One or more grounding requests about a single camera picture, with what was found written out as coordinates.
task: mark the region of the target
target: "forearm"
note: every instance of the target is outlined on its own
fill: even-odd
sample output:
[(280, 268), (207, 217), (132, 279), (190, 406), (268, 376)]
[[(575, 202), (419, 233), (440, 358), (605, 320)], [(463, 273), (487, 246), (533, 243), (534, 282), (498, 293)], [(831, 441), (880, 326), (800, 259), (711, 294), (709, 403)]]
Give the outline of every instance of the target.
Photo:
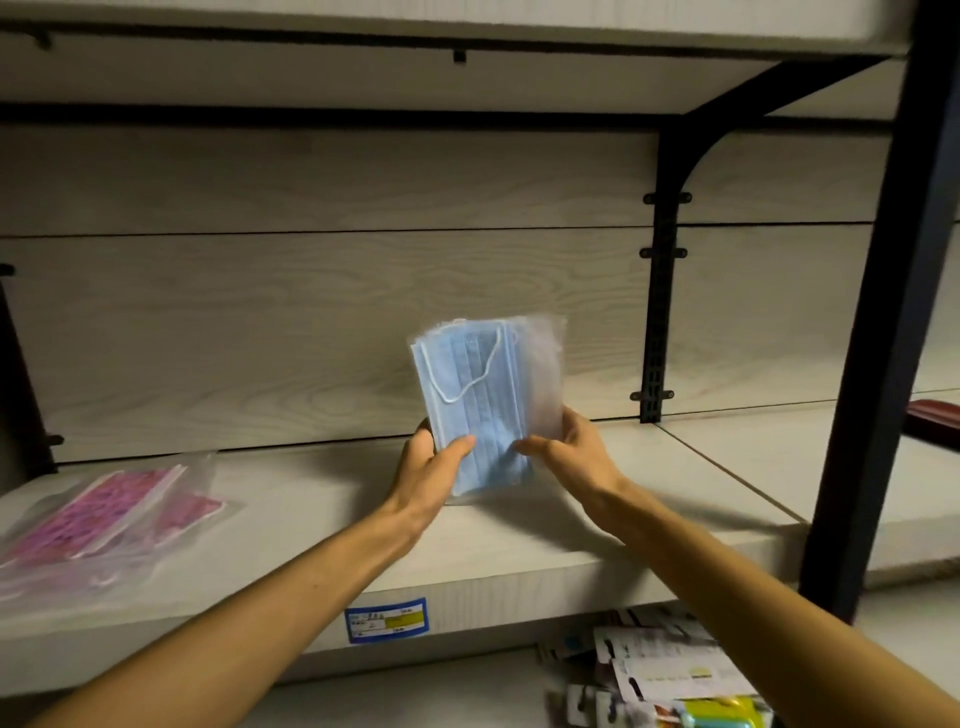
[(919, 673), (645, 491), (630, 484), (602, 499), (613, 535), (687, 604), (791, 728), (960, 721), (956, 701)]
[(235, 724), (418, 533), (376, 511), (80, 688), (36, 728)]

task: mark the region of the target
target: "white wood grain wall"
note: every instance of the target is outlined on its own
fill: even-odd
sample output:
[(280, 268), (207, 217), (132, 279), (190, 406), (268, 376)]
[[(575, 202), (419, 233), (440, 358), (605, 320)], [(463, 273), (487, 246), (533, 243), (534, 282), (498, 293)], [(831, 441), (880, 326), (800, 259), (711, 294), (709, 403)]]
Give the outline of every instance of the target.
[[(570, 403), (633, 415), (655, 145), (0, 129), (0, 259), (58, 459), (409, 432), (407, 338), (530, 310), (569, 317)], [(886, 147), (744, 133), (710, 152), (682, 210), (706, 227), (681, 230), (667, 412), (835, 397)], [(956, 251), (919, 390), (960, 387)]]

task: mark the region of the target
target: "pink mask package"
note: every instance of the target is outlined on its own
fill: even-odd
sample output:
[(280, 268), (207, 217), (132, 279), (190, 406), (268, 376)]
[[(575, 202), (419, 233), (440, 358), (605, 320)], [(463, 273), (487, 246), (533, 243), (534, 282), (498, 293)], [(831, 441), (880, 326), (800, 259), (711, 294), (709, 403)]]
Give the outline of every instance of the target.
[(136, 463), (86, 479), (0, 543), (0, 601), (65, 597), (149, 575), (227, 509), (207, 492), (212, 454)]

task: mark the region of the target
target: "clear plastic packaging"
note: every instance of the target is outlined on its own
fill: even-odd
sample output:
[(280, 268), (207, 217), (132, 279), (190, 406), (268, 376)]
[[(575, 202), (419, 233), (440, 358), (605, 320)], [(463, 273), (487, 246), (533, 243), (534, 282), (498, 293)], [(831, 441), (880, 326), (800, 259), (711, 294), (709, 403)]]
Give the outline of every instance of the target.
[(0, 602), (59, 601), (146, 577), (228, 511), (208, 496), (213, 473), (213, 454), (198, 453), (85, 476), (0, 542)]
[(437, 448), (477, 438), (449, 503), (529, 482), (531, 463), (513, 442), (560, 436), (565, 323), (548, 315), (457, 319), (411, 342)]

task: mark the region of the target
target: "right hand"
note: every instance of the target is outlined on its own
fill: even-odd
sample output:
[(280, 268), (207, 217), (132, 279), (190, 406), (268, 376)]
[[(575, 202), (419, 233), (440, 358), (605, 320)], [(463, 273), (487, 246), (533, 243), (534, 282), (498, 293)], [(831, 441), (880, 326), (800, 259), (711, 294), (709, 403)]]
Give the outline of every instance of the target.
[(600, 432), (590, 420), (564, 407), (564, 438), (531, 435), (514, 443), (521, 455), (540, 460), (604, 530), (610, 496), (635, 488), (614, 465)]

